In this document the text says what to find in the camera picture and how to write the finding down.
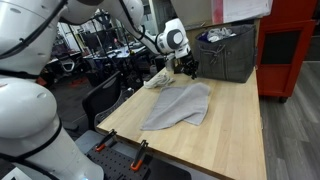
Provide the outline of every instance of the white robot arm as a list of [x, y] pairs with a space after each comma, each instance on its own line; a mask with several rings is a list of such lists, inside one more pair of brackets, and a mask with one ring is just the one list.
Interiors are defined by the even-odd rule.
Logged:
[[102, 168], [61, 128], [53, 95], [34, 83], [50, 58], [58, 21], [82, 24], [97, 8], [121, 21], [152, 52], [174, 53], [182, 59], [184, 73], [195, 77], [196, 63], [180, 20], [151, 36], [140, 25], [140, 0], [0, 0], [0, 158], [51, 179], [103, 179]]

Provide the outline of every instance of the black office chair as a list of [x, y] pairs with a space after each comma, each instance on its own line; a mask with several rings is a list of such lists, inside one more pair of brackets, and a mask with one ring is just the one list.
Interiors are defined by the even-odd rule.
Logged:
[[91, 90], [82, 101], [89, 120], [89, 129], [95, 127], [133, 94], [132, 89], [121, 91], [121, 73], [117, 71], [109, 79]]

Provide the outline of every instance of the wooden table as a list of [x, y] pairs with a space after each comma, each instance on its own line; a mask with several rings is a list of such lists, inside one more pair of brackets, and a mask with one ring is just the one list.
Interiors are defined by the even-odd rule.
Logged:
[[176, 80], [172, 86], [202, 82], [211, 87], [200, 126], [179, 122], [168, 129], [141, 131], [160, 92], [141, 88], [98, 129], [115, 129], [120, 138], [134, 143], [146, 139], [155, 152], [221, 179], [266, 179], [255, 71], [245, 84], [170, 75]]

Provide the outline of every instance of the gray floor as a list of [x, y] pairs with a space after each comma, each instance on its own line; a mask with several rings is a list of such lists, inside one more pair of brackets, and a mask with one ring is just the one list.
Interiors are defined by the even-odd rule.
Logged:
[[311, 38], [310, 46], [305, 57], [305, 61], [318, 61], [320, 62], [320, 28], [318, 27], [317, 34]]
[[57, 113], [63, 121], [67, 122], [74, 122], [85, 115], [82, 99], [93, 89], [86, 78], [83, 78], [80, 83], [72, 83], [74, 79], [75, 76], [65, 77], [50, 88], [57, 101]]
[[260, 97], [267, 175], [320, 179], [320, 62], [304, 62], [287, 103]]

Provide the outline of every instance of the black cable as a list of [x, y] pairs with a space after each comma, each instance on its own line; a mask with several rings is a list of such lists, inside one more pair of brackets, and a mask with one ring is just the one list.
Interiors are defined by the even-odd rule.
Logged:
[[53, 134], [53, 136], [47, 141], [45, 142], [44, 144], [42, 144], [41, 146], [37, 147], [36, 149], [32, 150], [32, 151], [29, 151], [25, 154], [22, 154], [20, 156], [18, 156], [14, 162], [17, 162], [17, 163], [20, 163], [21, 160], [23, 159], [27, 159], [29, 158], [30, 156], [33, 156], [35, 155], [36, 153], [42, 151], [43, 149], [45, 149], [46, 147], [48, 147], [53, 141], [56, 140], [56, 138], [58, 137], [58, 135], [60, 134], [61, 132], [61, 129], [62, 129], [62, 122], [59, 121], [59, 126], [58, 126], [58, 129], [57, 131]]
[[137, 39], [138, 41], [140, 41], [143, 37], [145, 37], [144, 34], [146, 33], [146, 28], [144, 27], [144, 25], [141, 25], [141, 26], [142, 26], [142, 33], [141, 33], [142, 36]]
[[14, 72], [14, 71], [6, 71], [0, 69], [0, 74], [5, 76], [17, 77], [22, 79], [37, 79], [39, 75], [29, 74], [24, 71]]
[[37, 165], [35, 165], [35, 164], [33, 164], [33, 163], [29, 162], [29, 161], [24, 160], [22, 162], [19, 162], [19, 164], [24, 165], [24, 166], [26, 166], [26, 167], [28, 167], [30, 169], [35, 170], [35, 171], [38, 171], [38, 172], [42, 173], [43, 175], [49, 177], [52, 180], [59, 180], [59, 178], [57, 178], [56, 176], [50, 174], [48, 171], [38, 167]]
[[56, 17], [56, 15], [60, 12], [60, 10], [67, 4], [68, 0], [61, 0], [58, 6], [54, 9], [52, 14], [36, 29], [34, 30], [27, 38], [20, 38], [21, 41], [19, 44], [15, 45], [8, 51], [2, 53], [0, 55], [0, 60], [14, 56], [21, 51], [23, 51], [26, 47], [28, 47], [33, 41], [35, 41], [41, 33], [47, 28], [47, 26], [51, 23], [51, 21]]
[[122, 9], [124, 10], [124, 13], [125, 13], [126, 16], [127, 16], [127, 19], [128, 19], [129, 22], [130, 22], [130, 25], [131, 25], [131, 27], [133, 28], [133, 30], [136, 31], [138, 34], [141, 35], [140, 31], [138, 31], [138, 30], [136, 29], [136, 27], [134, 26], [133, 20], [132, 20], [132, 18], [131, 18], [131, 16], [130, 16], [129, 11], [128, 11], [126, 5], [124, 4], [123, 0], [120, 0], [120, 4], [121, 4], [121, 6], [122, 6]]

